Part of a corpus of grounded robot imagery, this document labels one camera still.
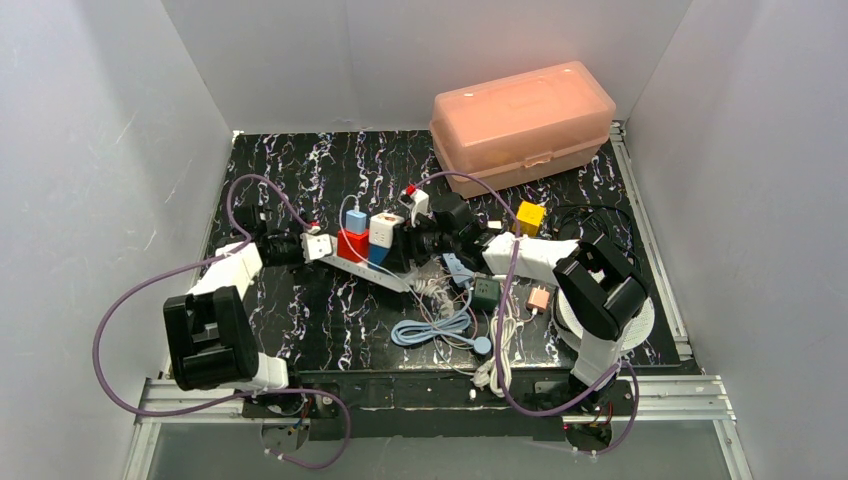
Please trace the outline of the long white power strip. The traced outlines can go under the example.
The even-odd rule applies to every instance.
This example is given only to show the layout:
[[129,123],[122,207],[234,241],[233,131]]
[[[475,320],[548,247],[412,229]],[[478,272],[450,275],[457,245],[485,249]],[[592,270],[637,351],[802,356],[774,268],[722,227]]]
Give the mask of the long white power strip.
[[412,285],[410,283],[412,277],[410,275],[399,277],[391,273],[372,269],[365,262],[353,263],[335,255],[320,259],[319,262],[345,271],[394,292],[410,293],[412,291]]

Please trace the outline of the light blue socket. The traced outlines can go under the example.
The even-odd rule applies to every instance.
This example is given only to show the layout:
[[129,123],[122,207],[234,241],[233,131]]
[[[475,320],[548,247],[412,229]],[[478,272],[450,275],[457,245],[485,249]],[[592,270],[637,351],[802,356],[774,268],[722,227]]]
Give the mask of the light blue socket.
[[454,253],[442,255],[444,267],[448,270],[450,281],[458,288],[468,289],[473,286],[474,273],[468,269]]

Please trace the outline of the yellow cube socket adapter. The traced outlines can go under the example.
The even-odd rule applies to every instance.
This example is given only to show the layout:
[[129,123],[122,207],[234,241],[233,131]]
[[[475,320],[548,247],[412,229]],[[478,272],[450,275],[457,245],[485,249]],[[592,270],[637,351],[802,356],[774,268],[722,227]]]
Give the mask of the yellow cube socket adapter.
[[544,206],[523,200],[515,214],[514,231],[528,237],[537,237],[546,217],[547,209]]

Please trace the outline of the pink translucent storage box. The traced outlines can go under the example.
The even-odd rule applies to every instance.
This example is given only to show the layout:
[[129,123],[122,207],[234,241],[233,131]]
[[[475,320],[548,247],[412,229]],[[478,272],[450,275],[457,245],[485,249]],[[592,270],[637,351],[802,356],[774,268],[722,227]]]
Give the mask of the pink translucent storage box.
[[573,61],[441,93],[429,130],[451,190],[468,199],[588,164],[615,112]]

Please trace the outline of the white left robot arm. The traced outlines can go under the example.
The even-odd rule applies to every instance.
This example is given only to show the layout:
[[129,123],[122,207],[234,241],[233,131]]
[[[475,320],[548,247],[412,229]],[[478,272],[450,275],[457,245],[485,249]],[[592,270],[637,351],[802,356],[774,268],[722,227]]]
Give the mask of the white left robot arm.
[[184,391],[232,387],[266,392],[289,386],[286,363],[259,351],[243,299],[264,268],[305,263],[302,225],[268,227],[257,206],[239,207],[236,230],[219,242],[218,258],[185,294],[168,298],[163,316],[172,376]]

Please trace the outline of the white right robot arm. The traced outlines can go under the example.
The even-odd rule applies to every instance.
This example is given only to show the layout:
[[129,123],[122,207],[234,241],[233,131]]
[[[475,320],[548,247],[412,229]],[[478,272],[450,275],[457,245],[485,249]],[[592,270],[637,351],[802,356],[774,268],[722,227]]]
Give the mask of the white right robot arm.
[[400,196],[408,214],[394,227],[385,266],[408,271],[439,254],[484,275],[513,275],[555,285],[582,328],[573,383],[601,390],[614,377],[631,320],[642,310],[651,282],[597,231],[577,240],[519,237],[487,228],[454,193],[435,199],[409,187]]

